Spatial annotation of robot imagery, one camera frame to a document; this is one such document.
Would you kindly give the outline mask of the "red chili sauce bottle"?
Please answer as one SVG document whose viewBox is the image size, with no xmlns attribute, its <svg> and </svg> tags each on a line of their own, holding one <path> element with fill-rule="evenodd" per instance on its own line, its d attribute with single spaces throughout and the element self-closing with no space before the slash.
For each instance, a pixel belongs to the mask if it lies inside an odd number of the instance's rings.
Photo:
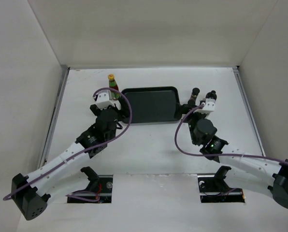
<svg viewBox="0 0 288 232">
<path fill-rule="evenodd" d="M 115 76 L 114 74 L 109 74 L 108 75 L 108 81 L 109 81 L 109 88 L 111 88 L 112 90 L 115 89 L 117 91 L 119 91 L 119 88 L 118 88 L 118 85 L 117 85 L 117 82 L 115 80 Z M 115 91 L 110 91 L 111 92 L 111 98 L 112 100 L 116 101 L 120 98 L 120 94 L 115 92 Z"/>
</svg>

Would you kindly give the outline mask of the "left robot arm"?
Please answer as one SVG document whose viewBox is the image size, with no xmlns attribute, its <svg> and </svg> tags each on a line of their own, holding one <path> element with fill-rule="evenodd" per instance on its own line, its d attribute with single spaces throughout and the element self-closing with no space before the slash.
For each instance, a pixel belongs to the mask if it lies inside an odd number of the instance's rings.
<svg viewBox="0 0 288 232">
<path fill-rule="evenodd" d="M 132 119 L 131 106 L 118 110 L 108 106 L 98 111 L 96 122 L 84 131 L 63 153 L 45 166 L 27 175 L 17 174 L 12 179 L 11 193 L 4 200 L 13 200 L 26 220 L 39 216 L 54 197 L 49 192 L 62 177 L 92 159 L 119 136 L 122 119 Z"/>
</svg>

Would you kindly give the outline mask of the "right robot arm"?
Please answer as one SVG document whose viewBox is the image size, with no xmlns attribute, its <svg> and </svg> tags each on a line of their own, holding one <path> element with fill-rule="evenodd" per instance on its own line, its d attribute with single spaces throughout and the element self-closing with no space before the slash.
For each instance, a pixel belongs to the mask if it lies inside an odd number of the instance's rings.
<svg viewBox="0 0 288 232">
<path fill-rule="evenodd" d="M 192 144 L 200 146 L 197 157 L 221 164 L 214 176 L 214 187 L 219 191 L 248 189 L 288 209 L 288 159 L 251 155 L 230 147 L 226 140 L 216 136 L 217 129 L 207 118 L 213 105 L 212 102 L 202 102 L 199 106 L 178 103 L 174 116 L 181 124 L 188 124 Z"/>
</svg>

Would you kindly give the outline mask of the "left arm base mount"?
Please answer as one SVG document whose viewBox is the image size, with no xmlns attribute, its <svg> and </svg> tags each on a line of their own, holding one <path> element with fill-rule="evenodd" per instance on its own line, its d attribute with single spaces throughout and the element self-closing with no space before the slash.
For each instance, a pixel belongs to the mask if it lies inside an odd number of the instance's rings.
<svg viewBox="0 0 288 232">
<path fill-rule="evenodd" d="M 98 175 L 90 167 L 83 167 L 80 171 L 86 175 L 84 180 L 88 184 L 68 195 L 67 203 L 111 203 L 113 175 Z"/>
</svg>

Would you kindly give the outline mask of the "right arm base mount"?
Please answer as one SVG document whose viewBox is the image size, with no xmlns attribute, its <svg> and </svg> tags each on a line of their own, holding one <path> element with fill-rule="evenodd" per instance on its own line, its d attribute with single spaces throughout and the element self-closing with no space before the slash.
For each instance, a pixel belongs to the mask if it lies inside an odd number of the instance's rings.
<svg viewBox="0 0 288 232">
<path fill-rule="evenodd" d="M 225 182 L 229 170 L 231 167 L 221 166 L 215 174 L 198 175 L 201 203 L 245 203 L 243 190 Z"/>
</svg>

